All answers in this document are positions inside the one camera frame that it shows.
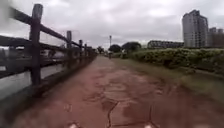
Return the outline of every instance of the sky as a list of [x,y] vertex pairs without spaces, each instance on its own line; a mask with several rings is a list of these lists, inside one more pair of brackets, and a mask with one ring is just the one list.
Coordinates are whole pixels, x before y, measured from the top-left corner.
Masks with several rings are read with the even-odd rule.
[[[11,0],[11,6],[31,15],[33,5],[44,6],[42,24],[73,40],[83,39],[93,47],[150,40],[182,41],[182,16],[193,9],[208,18],[209,27],[224,28],[223,0]],[[13,19],[0,25],[0,34],[28,38],[29,26]],[[41,33],[41,41],[63,41]]]

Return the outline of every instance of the pole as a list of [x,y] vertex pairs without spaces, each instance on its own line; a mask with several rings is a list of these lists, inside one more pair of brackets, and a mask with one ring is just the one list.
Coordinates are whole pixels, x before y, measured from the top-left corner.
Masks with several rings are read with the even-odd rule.
[[112,36],[110,35],[110,47],[111,47],[111,42],[112,42]]

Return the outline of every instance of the water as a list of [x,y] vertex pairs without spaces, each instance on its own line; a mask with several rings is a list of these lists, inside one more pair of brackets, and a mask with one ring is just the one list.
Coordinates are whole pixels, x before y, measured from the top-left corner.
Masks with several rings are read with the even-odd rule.
[[[64,68],[61,65],[42,68],[41,79],[61,72],[62,70],[64,70]],[[30,85],[30,72],[24,72],[0,79],[0,100]]]

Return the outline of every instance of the wet path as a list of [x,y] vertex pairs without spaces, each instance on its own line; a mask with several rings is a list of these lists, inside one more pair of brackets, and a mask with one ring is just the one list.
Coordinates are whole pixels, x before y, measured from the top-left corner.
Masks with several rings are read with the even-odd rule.
[[98,57],[22,113],[14,127],[224,127],[222,108],[191,96],[175,84],[162,83]]

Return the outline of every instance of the hedge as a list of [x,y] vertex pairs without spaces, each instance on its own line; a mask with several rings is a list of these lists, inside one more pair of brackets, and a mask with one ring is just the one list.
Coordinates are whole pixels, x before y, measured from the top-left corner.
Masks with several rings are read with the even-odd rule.
[[222,49],[162,49],[138,51],[129,58],[165,67],[190,67],[224,75]]

